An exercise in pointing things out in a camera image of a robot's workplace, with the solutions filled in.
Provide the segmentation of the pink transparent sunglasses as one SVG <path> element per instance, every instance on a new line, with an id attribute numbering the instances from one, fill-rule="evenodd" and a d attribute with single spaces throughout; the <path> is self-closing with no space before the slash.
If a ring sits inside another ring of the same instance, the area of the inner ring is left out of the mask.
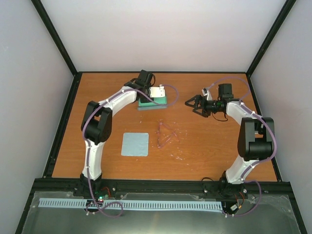
<path id="1" fill-rule="evenodd" d="M 164 122 L 158 123 L 158 129 L 157 129 L 156 135 L 157 135 L 157 147 L 159 149 L 166 146 L 172 140 L 176 140 L 177 142 L 180 142 L 180 139 L 176 133 L 176 130 Z"/>

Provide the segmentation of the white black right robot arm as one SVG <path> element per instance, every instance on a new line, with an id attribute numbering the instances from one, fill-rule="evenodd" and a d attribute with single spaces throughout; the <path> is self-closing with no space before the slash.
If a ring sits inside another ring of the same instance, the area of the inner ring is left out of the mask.
<path id="1" fill-rule="evenodd" d="M 239 124 L 238 156 L 219 179 L 218 191 L 224 197 L 241 192 L 249 173 L 276 154 L 274 120 L 256 114 L 242 99 L 234 98 L 230 83 L 218 86 L 218 97 L 215 100 L 212 99 L 210 90 L 204 88 L 200 95 L 185 101 L 185 105 L 202 117 L 223 113 L 225 118 L 231 117 Z"/>

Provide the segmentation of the light blue cleaning cloth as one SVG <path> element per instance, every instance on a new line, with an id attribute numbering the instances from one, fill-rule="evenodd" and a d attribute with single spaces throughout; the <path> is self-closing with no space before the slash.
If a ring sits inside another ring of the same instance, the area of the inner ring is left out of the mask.
<path id="1" fill-rule="evenodd" d="M 147 156 L 149 152 L 148 133 L 124 133 L 121 147 L 122 156 Z"/>

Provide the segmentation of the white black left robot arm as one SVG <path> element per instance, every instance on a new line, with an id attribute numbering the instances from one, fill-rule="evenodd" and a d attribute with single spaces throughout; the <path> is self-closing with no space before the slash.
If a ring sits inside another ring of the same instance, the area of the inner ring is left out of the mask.
<path id="1" fill-rule="evenodd" d="M 101 159 L 104 144 L 112 133 L 113 116 L 130 103 L 134 103 L 142 94 L 149 94 L 149 88 L 155 83 L 151 72 L 141 70 L 137 78 L 125 83 L 112 96 L 87 104 L 81 124 L 82 137 L 85 141 L 85 163 L 80 180 L 84 190 L 90 196 L 101 192 Z"/>

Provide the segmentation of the teal glasses case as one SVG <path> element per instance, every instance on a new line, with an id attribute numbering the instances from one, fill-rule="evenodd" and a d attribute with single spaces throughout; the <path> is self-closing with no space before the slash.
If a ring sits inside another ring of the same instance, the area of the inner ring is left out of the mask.
<path id="1" fill-rule="evenodd" d="M 147 110 L 156 110 L 156 109 L 165 109 L 167 108 L 167 97 L 154 97 L 152 100 L 155 102 L 149 101 L 146 97 L 140 97 L 138 100 L 138 110 L 147 111 Z"/>

